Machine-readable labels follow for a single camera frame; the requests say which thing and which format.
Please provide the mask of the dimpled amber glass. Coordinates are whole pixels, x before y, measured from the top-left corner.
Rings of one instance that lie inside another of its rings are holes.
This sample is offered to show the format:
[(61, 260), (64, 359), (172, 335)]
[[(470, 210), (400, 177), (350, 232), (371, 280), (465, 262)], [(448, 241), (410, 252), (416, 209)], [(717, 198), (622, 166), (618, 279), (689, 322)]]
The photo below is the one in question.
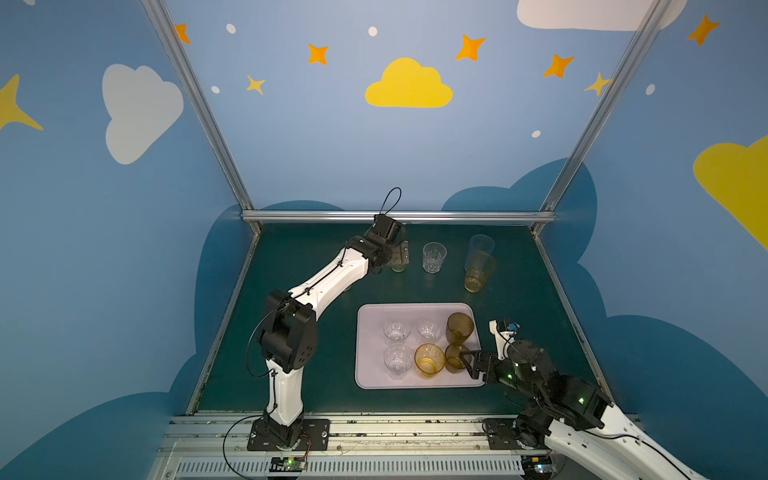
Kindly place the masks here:
[(459, 373), (465, 369), (461, 359), (463, 353), (468, 353), (469, 348), (464, 344), (449, 344), (444, 352), (445, 368), (451, 373)]
[(475, 330), (474, 320), (462, 312), (452, 313), (446, 322), (446, 339), (449, 344), (464, 344)]

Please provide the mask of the short yellow transparent glass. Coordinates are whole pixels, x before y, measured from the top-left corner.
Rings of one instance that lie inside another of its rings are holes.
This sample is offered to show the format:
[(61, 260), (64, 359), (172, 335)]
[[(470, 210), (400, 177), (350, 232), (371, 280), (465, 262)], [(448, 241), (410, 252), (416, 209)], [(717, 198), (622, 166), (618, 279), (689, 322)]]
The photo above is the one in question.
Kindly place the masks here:
[(436, 344), (422, 344), (414, 352), (414, 364), (419, 373), (426, 378), (434, 377), (440, 373), (444, 369), (445, 363), (444, 351)]

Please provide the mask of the clear faceted glass three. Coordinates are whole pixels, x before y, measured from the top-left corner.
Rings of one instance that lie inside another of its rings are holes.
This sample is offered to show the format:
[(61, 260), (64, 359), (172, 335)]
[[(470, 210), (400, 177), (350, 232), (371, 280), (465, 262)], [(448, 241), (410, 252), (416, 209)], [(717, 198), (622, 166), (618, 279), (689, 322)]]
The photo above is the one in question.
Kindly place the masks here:
[(417, 324), (417, 332), (427, 342), (435, 342), (442, 338), (441, 324), (434, 319), (421, 319)]

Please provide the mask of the clear faceted glass one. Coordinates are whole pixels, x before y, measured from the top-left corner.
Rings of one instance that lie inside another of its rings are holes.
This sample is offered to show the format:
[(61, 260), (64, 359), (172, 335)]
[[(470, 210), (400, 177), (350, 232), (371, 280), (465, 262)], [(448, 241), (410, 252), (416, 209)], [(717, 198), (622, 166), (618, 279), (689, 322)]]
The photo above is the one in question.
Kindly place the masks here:
[(384, 353), (387, 374), (395, 379), (403, 378), (412, 368), (414, 351), (403, 342), (390, 344)]

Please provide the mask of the clear faceted glass two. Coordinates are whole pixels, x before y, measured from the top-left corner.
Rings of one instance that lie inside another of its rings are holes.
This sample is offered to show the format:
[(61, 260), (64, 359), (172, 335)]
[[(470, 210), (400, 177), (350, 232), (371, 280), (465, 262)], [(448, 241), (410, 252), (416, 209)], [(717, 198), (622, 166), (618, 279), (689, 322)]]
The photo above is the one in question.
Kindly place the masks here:
[(390, 343), (404, 342), (411, 333), (411, 327), (407, 322), (391, 320), (384, 324), (382, 332)]

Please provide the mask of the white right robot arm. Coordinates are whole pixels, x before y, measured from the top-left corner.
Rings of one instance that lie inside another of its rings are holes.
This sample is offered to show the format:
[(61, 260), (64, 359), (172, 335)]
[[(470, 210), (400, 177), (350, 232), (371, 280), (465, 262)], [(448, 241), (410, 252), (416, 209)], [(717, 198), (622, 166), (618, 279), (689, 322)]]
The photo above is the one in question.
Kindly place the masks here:
[(503, 445), (548, 449), (601, 479), (701, 479), (636, 424), (598, 387), (560, 372), (528, 340), (503, 340), (501, 354), (459, 354), (474, 379), (504, 385), (529, 399), (525, 409), (491, 436)]

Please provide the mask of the white plastic tray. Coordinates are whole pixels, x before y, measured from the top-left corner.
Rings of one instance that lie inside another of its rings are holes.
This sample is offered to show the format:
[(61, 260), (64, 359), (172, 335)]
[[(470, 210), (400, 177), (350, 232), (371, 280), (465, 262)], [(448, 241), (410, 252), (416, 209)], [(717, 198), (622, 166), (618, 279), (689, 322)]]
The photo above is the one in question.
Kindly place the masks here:
[[(395, 380), (387, 374), (384, 365), (384, 353), (392, 344), (385, 338), (382, 328), (391, 320), (407, 322), (411, 327), (410, 336), (403, 342), (415, 350), (425, 343), (433, 343), (444, 350), (448, 345), (446, 339), (446, 322), (454, 312), (462, 312), (473, 317), (471, 307), (464, 303), (394, 303), (367, 304), (358, 310), (357, 339), (355, 353), (355, 381), (357, 385), (367, 390), (403, 390), (403, 389), (446, 389), (446, 388), (477, 388), (482, 385), (480, 380), (473, 380), (463, 370), (451, 373), (443, 369), (436, 376), (422, 376), (413, 362), (411, 370), (401, 379)], [(417, 324), (421, 319), (438, 321), (443, 330), (442, 338), (435, 342), (427, 342), (417, 332)]]

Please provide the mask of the right green circuit board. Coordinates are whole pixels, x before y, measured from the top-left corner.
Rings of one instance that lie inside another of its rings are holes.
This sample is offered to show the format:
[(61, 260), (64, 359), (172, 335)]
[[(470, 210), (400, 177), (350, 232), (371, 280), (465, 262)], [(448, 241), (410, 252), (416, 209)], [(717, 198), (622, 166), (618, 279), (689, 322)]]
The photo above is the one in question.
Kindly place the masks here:
[(556, 473), (552, 460), (538, 456), (521, 458), (524, 480), (550, 480)]

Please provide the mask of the left green circuit board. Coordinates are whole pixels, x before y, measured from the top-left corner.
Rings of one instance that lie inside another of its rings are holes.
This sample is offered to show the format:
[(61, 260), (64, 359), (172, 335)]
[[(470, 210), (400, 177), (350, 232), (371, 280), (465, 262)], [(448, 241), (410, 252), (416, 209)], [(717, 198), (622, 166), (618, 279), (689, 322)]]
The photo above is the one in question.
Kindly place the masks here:
[(299, 457), (272, 457), (270, 473), (301, 473), (307, 467), (307, 461)]

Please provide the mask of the table edge rail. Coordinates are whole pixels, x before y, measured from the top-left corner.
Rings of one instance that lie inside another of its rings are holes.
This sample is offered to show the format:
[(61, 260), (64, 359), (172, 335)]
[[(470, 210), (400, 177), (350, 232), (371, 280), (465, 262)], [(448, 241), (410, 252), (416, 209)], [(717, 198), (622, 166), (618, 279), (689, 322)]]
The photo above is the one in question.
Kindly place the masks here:
[(196, 353), (179, 371), (172, 388), (183, 415), (198, 410), (258, 240), (249, 226), (236, 231), (213, 228), (206, 238), (195, 284)]
[(592, 374), (594, 375), (598, 386), (604, 391), (604, 393), (609, 397), (609, 399), (614, 402), (614, 396), (611, 392), (611, 389), (606, 381), (606, 378), (603, 374), (603, 371), (599, 365), (599, 362), (597, 358), (594, 355), (594, 352), (591, 348), (591, 345), (589, 344), (589, 341), (583, 331), (583, 328), (578, 320), (578, 317), (568, 299), (568, 296), (565, 292), (565, 289), (562, 286), (562, 283), (560, 282), (560, 279), (557, 275), (556, 269), (554, 268), (554, 265), (552, 264), (550, 257), (540, 240), (540, 238), (537, 235), (533, 236), (534, 243), (537, 247), (537, 250), (539, 251), (539, 254), (542, 258), (542, 261), (547, 269), (547, 272), (549, 274), (549, 277), (553, 283), (553, 286), (557, 292), (558, 298), (560, 300), (560, 303), (563, 306), (563, 309), (569, 319), (569, 322), (571, 324), (571, 327), (577, 337), (577, 340), (581, 346), (581, 349), (586, 357), (586, 360), (590, 366), (590, 370), (592, 371)]

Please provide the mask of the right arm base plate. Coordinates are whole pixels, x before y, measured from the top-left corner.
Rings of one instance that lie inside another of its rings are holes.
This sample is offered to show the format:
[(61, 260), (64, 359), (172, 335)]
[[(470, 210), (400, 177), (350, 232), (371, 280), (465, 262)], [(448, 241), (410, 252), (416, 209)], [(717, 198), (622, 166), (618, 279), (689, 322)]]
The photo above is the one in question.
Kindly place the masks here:
[(482, 429), (491, 450), (541, 450), (546, 449), (545, 439), (555, 422), (551, 417), (529, 415), (486, 418)]

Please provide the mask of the horizontal aluminium frame rail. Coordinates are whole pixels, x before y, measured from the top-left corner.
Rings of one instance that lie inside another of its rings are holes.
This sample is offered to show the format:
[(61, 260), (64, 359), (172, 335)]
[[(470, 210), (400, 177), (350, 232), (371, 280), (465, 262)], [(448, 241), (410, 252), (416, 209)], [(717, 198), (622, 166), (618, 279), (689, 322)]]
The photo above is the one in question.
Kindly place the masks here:
[[(244, 210), (240, 218), (246, 222), (267, 223), (370, 223), (376, 211), (320, 211), (320, 210)], [(388, 216), (403, 223), (429, 224), (500, 224), (517, 225), (552, 223), (553, 212), (492, 212), (492, 211), (395, 211)]]

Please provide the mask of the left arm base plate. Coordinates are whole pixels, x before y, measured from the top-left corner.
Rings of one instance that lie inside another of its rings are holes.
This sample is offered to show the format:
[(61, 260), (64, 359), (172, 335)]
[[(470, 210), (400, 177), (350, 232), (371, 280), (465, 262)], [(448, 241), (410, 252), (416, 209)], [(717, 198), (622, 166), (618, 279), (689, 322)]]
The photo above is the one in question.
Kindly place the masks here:
[(248, 451), (326, 451), (330, 421), (324, 418), (300, 417), (289, 426), (271, 417), (255, 421), (247, 442)]

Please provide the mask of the left table edge rail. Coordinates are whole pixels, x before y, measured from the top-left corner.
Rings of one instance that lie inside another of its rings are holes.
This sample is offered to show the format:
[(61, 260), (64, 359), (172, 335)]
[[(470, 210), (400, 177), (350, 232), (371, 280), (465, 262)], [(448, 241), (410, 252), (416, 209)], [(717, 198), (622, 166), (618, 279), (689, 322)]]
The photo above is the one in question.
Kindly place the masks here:
[(236, 231), (213, 228), (206, 238), (195, 284), (196, 353), (179, 371), (172, 388), (183, 415), (198, 410), (258, 240), (249, 226)]

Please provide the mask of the right aluminium frame post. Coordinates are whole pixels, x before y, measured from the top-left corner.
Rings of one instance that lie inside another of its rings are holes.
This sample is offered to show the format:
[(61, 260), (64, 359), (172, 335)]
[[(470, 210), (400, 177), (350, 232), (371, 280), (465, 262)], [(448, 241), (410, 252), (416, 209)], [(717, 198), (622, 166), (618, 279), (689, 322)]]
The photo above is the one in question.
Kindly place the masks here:
[(531, 232), (535, 238), (540, 236), (547, 221), (554, 221), (555, 210), (558, 204), (575, 178), (576, 173), (586, 159), (603, 127), (606, 125), (611, 113), (631, 82), (655, 38), (662, 30), (662, 20), (672, 4), (673, 2), (670, 0), (655, 0), (650, 3), (636, 33), (613, 72), (612, 81), (600, 96), (574, 149), (568, 156), (540, 207), (539, 213), (542, 215), (542, 220), (537, 220), (531, 226)]

